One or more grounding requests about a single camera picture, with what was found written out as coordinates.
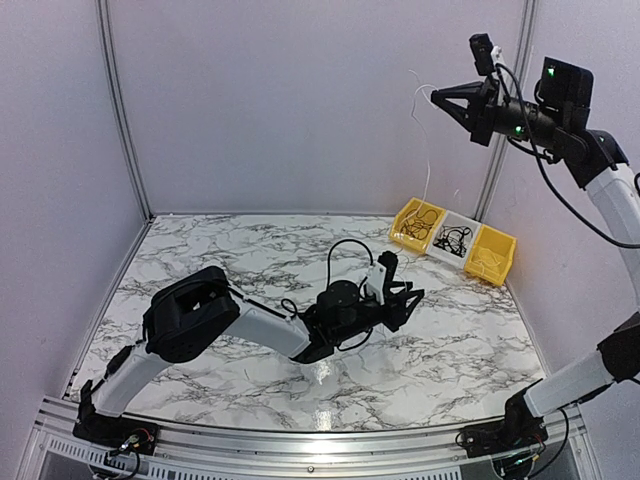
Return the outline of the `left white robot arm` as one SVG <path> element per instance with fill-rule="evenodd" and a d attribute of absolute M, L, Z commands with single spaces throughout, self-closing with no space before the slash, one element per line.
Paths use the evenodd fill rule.
<path fill-rule="evenodd" d="M 123 347 L 98 380 L 83 385 L 74 433 L 119 444 L 141 426 L 123 417 L 134 397 L 162 371 L 198 358 L 221 336 L 312 364 L 378 325 L 396 332 L 424 292 L 394 275 L 392 267 L 374 266 L 362 284 L 335 281 L 304 312 L 280 313 L 233 288 L 221 268 L 207 267 L 154 295 L 140 339 Z"/>

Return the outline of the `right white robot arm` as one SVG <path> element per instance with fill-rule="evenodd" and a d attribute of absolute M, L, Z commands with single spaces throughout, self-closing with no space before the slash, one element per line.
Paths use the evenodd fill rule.
<path fill-rule="evenodd" d="M 495 134 L 530 145 L 529 155 L 543 170 L 548 163 L 565 164 L 576 186 L 585 191 L 607 228 L 601 230 L 562 196 L 549 176 L 542 177 L 556 199 L 586 228 L 618 249 L 634 287 L 639 285 L 638 176 L 615 138 L 588 127 L 594 76 L 591 71 L 547 57 L 534 89 L 535 100 L 515 94 L 500 99 L 501 62 L 477 63 L 481 80 L 435 90 L 430 101 L 470 134 L 473 143 L 487 145 Z M 639 380 L 639 316 L 633 314 L 596 350 L 550 377 L 509 398 L 493 438 L 515 448 L 543 418 L 573 403 L 595 398 L 615 383 Z"/>

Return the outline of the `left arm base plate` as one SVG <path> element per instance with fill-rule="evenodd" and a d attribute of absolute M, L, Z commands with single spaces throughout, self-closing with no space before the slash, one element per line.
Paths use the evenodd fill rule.
<path fill-rule="evenodd" d="M 105 417 L 78 421 L 73 436 L 112 450 L 125 447 L 143 454 L 154 453 L 160 428 L 157 424 L 129 418 Z"/>

